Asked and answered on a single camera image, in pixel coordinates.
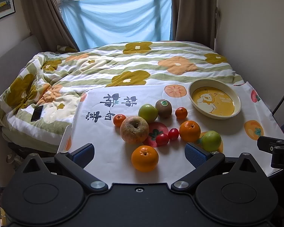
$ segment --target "curtain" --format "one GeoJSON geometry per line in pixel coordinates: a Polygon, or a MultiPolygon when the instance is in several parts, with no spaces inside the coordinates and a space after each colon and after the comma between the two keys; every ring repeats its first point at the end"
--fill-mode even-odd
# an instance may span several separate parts
{"type": "Polygon", "coordinates": [[[63,0],[62,17],[81,51],[170,40],[171,0],[63,0]]]}
{"type": "Polygon", "coordinates": [[[37,37],[42,50],[55,52],[57,45],[78,50],[56,0],[22,0],[22,6],[30,32],[37,37]]]}
{"type": "Polygon", "coordinates": [[[172,0],[173,39],[214,49],[217,0],[172,0]]]}

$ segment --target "green fruit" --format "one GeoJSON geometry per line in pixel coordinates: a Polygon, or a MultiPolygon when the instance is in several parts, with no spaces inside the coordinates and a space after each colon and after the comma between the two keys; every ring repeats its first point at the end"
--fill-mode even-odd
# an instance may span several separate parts
{"type": "Polygon", "coordinates": [[[217,151],[221,145],[221,136],[214,130],[206,132],[201,138],[202,148],[208,152],[217,151]]]}
{"type": "Polygon", "coordinates": [[[140,107],[138,115],[145,119],[147,123],[152,123],[158,117],[158,110],[150,104],[145,104],[140,107]]]}
{"type": "Polygon", "coordinates": [[[155,107],[161,118],[168,118],[172,113],[171,103],[167,100],[158,100],[155,107]]]}

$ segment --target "brown curtain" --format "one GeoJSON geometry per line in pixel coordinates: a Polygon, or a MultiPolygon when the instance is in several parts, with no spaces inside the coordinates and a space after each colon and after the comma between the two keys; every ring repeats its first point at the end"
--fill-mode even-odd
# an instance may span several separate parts
{"type": "Polygon", "coordinates": [[[57,45],[79,50],[67,29],[56,0],[22,0],[24,14],[30,28],[44,51],[55,52],[57,45]]]}
{"type": "Polygon", "coordinates": [[[217,0],[172,0],[173,40],[214,49],[217,0]]]}

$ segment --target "cartoon duck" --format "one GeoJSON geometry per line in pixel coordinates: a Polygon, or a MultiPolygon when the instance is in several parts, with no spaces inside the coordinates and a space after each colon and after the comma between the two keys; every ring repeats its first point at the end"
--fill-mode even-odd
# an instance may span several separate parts
{"type": "Polygon", "coordinates": [[[215,106],[214,102],[216,101],[215,96],[217,93],[208,93],[208,90],[205,89],[204,91],[199,93],[199,99],[197,100],[197,105],[203,111],[207,113],[212,113],[217,107],[215,106]]]}

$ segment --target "silver bolt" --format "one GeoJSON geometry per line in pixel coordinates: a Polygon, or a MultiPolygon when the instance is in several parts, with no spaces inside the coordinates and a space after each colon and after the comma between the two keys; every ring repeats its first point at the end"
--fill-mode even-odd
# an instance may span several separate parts
{"type": "Polygon", "coordinates": [[[144,191],[143,188],[136,188],[136,192],[138,192],[138,193],[141,193],[141,192],[143,192],[143,191],[144,191]]]}
{"type": "Polygon", "coordinates": [[[105,186],[105,183],[102,181],[94,181],[91,183],[91,187],[94,189],[101,189],[105,186]]]}
{"type": "Polygon", "coordinates": [[[189,186],[188,182],[185,181],[176,181],[173,185],[178,189],[185,189],[189,186]]]}

